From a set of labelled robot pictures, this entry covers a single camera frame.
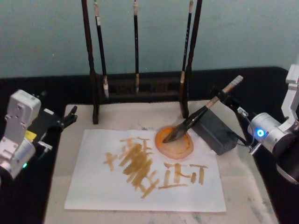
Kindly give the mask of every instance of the blue led light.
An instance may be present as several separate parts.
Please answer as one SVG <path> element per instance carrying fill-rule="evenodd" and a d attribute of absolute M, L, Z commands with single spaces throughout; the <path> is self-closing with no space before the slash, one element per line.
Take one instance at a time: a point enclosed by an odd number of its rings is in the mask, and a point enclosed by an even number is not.
<path fill-rule="evenodd" d="M 256 134 L 258 135 L 258 137 L 263 137 L 265 135 L 265 132 L 262 129 L 257 129 Z"/>

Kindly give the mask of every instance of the white paper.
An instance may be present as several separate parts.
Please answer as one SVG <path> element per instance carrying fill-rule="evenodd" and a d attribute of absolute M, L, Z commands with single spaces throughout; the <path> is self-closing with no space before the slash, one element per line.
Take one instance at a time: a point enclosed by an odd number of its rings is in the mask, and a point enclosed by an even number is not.
<path fill-rule="evenodd" d="M 194 151 L 182 160 L 172 160 L 161 154 L 155 147 L 154 137 L 156 131 L 112 131 L 112 130 L 85 130 L 81 143 L 77 163 L 72 176 L 70 189 L 64 205 L 65 209 L 73 210 L 155 210 L 155 211 L 226 211 L 222 185 L 215 158 L 215 153 L 194 131 L 188 132 L 193 140 Z M 149 157 L 153 160 L 150 173 L 156 170 L 153 180 L 159 179 L 157 187 L 164 184 L 167 168 L 164 163 L 180 163 L 181 173 L 192 175 L 196 173 L 195 183 L 190 178 L 180 177 L 179 184 L 188 186 L 168 189 L 155 188 L 144 199 L 142 191 L 127 183 L 128 175 L 123 174 L 124 167 L 119 164 L 122 160 L 114 160 L 114 171 L 110 171 L 106 161 L 106 153 L 121 155 L 122 147 L 126 142 L 121 139 L 134 137 L 133 142 L 142 144 L 147 141 L 153 152 Z M 204 183 L 199 184 L 199 168 L 190 167 L 189 164 L 207 166 L 204 169 Z M 169 168 L 171 175 L 169 184 L 175 184 L 174 167 Z M 149 181 L 143 180 L 147 188 Z"/>

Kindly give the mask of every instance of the teal wall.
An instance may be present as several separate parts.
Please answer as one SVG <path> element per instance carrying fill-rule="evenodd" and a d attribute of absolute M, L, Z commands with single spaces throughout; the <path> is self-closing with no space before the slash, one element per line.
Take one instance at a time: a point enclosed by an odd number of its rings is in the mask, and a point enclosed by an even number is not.
<path fill-rule="evenodd" d="M 98 0 L 108 73 L 135 70 L 133 2 Z M 188 4 L 139 0 L 140 72 L 181 70 Z M 93 0 L 88 9 L 101 73 Z M 298 0 L 204 0 L 192 67 L 289 69 L 299 52 L 298 24 Z M 0 0 L 0 77 L 88 72 L 80 0 Z"/>

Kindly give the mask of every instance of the orange dish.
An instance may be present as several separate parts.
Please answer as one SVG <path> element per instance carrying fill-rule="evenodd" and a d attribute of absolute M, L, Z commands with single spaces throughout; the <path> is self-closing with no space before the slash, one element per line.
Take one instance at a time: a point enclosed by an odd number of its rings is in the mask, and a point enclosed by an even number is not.
<path fill-rule="evenodd" d="M 188 133 L 183 138 L 176 141 L 163 143 L 165 137 L 173 130 L 174 127 L 168 126 L 162 128 L 155 137 L 157 149 L 167 157 L 175 160 L 183 159 L 193 152 L 193 142 Z"/>

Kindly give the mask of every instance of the yellow label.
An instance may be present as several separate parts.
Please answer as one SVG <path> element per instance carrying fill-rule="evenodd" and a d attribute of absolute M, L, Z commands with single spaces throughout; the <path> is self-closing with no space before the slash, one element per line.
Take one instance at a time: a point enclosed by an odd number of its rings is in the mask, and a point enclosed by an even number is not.
<path fill-rule="evenodd" d="M 33 140 L 36 138 L 36 134 L 30 131 L 26 131 L 25 138 L 30 142 L 33 142 Z"/>

